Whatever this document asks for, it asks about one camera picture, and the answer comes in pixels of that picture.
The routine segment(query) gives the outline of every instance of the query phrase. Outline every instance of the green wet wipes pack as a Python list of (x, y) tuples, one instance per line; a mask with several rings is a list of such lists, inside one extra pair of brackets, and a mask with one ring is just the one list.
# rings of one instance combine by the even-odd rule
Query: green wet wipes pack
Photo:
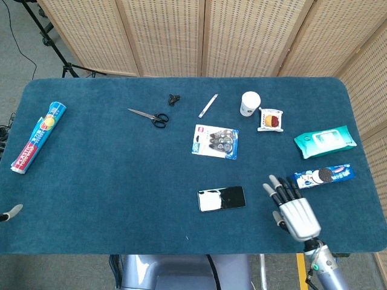
[(356, 147), (346, 126), (301, 134), (294, 138), (304, 159)]

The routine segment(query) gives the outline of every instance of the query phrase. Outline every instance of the scissor blade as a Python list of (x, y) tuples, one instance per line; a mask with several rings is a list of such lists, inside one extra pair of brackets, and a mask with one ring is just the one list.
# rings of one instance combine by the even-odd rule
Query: scissor blade
[(153, 115), (149, 115), (149, 114), (147, 114), (147, 113), (144, 113), (144, 112), (141, 112), (141, 111), (138, 111), (138, 110), (133, 110), (133, 109), (129, 109), (129, 108), (128, 108), (128, 110), (131, 111), (131, 112), (133, 112), (133, 113), (136, 113), (136, 114), (138, 114), (138, 115), (147, 117), (147, 118), (149, 118), (149, 119), (154, 119), (154, 118), (155, 118)]

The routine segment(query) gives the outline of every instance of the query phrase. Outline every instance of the black clip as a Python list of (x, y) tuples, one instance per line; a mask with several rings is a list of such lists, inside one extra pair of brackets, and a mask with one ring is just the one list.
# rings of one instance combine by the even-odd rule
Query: black clip
[(180, 99), (180, 96), (179, 95), (172, 95), (172, 94), (169, 94), (169, 100), (168, 100), (168, 104), (169, 106), (175, 106), (175, 103), (177, 101), (179, 101)]

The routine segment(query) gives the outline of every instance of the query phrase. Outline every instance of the oreo package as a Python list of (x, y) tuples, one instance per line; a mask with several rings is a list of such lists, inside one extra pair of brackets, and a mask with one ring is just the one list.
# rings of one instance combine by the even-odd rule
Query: oreo package
[(349, 180), (355, 177), (350, 164), (329, 166), (316, 170), (296, 172), (291, 178), (297, 183), (299, 189), (306, 189), (316, 185)]

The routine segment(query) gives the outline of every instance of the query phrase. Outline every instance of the white pen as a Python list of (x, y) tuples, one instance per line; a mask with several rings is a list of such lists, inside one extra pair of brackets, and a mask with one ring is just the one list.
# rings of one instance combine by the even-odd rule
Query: white pen
[(213, 101), (215, 101), (216, 97), (218, 96), (218, 94), (215, 94), (213, 95), (213, 97), (211, 98), (211, 100), (208, 102), (207, 106), (204, 107), (203, 111), (201, 111), (200, 115), (199, 115), (199, 118), (203, 117), (203, 115), (207, 112), (208, 108), (211, 106), (211, 104), (213, 103)]

